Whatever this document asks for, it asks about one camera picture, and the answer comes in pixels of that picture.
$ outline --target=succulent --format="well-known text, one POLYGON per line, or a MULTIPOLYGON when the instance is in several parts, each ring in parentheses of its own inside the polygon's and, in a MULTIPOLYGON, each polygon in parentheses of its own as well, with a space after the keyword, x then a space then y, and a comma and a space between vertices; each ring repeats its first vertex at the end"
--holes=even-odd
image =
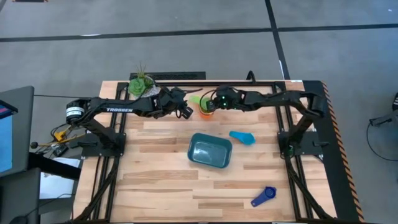
POLYGON ((134 96, 141 96, 145 91, 150 90, 151 86, 154 84, 153 81, 145 74, 145 68, 142 67, 141 63, 137 67, 137 77, 130 80, 129 92, 134 96))

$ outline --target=orange cup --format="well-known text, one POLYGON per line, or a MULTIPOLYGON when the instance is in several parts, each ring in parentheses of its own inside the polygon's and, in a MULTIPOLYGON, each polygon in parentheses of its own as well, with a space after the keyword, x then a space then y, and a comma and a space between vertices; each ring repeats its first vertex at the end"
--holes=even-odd
POLYGON ((213 113, 206 113, 202 110, 201 106, 198 105, 198 109, 199 109, 199 115, 202 119, 211 119, 213 117, 213 113))

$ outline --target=potted plant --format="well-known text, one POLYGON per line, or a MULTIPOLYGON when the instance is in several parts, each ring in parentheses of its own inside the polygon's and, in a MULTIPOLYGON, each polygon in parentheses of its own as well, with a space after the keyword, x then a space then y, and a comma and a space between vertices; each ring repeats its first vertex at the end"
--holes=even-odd
POLYGON ((159 93, 158 88, 155 85, 155 81, 148 75, 145 74, 145 68, 142 67, 141 63, 137 67, 137 75, 135 78, 130 80, 129 93, 133 94, 135 98, 148 97, 159 93))

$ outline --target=orange warning stripe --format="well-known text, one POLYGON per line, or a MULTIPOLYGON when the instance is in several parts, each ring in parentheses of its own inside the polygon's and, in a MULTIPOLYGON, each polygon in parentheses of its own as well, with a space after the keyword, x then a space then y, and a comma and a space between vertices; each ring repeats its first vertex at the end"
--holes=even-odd
POLYGON ((338 145, 340 147, 341 158, 343 159, 343 165, 345 167, 345 171, 346 171, 349 187, 351 188, 351 194, 353 196, 353 200, 354 200, 354 203, 356 205, 356 211, 358 213, 358 219, 359 219, 360 222, 365 222, 365 220, 363 218, 363 212, 362 212, 362 209, 361 209, 361 204, 359 203, 358 195, 356 194, 354 180, 353 180, 353 175, 351 174, 351 170, 349 169, 346 151, 345 151, 344 146, 343 146, 343 140, 341 139, 340 130, 338 129, 338 125, 337 125, 337 121, 336 121, 336 114, 333 111, 333 107, 331 105, 328 87, 326 86, 326 84, 324 82, 322 82, 322 85, 323 85, 323 90, 325 92, 325 96, 327 98, 328 107, 329 107, 329 114, 330 114, 330 117, 331 117, 333 128, 335 129, 337 143, 338 143, 338 145))

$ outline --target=wooden table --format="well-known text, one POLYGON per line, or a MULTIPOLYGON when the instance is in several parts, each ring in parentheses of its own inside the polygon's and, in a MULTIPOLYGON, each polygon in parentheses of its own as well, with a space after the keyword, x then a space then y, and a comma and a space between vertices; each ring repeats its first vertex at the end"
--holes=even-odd
MULTIPOLYGON (((116 81, 103 82, 99 96, 114 98, 117 84, 116 81)), ((288 90, 304 90, 303 82, 286 81, 285 86, 288 90)), ((235 87, 272 93, 268 86, 235 87)), ((194 90, 198 87, 181 88, 194 90)), ((214 87, 204 87, 199 93, 188 94, 186 99, 212 89, 214 87)), ((160 119, 127 115, 126 151, 119 165, 111 222, 295 220, 285 164, 279 157, 276 136, 279 126, 275 108, 261 108, 248 113, 218 110, 212 120, 205 121, 200 118, 197 105, 189 104, 195 110, 189 120, 178 119, 174 114, 160 119), (231 130, 253 133, 255 145, 244 146, 229 137, 231 130), (218 136, 233 143, 231 162, 227 168, 215 169, 188 160, 188 145, 195 133, 218 136), (277 188, 276 198, 253 208, 250 201, 265 186, 277 188)), ((96 119, 109 126, 110 117, 111 114, 103 113, 97 115, 96 119)), ((292 108, 292 117, 296 123, 301 115, 292 108)), ((324 164, 314 156, 302 156, 302 160, 309 191, 325 211, 335 217, 336 210, 324 164)), ((96 157, 84 161, 75 197, 75 216, 91 200, 96 162, 96 157)), ((346 187, 348 184, 342 183, 341 188, 346 187)), ((305 217, 302 195, 298 189, 297 192, 301 214, 305 217)), ((99 217, 104 216, 106 194, 99 217)))

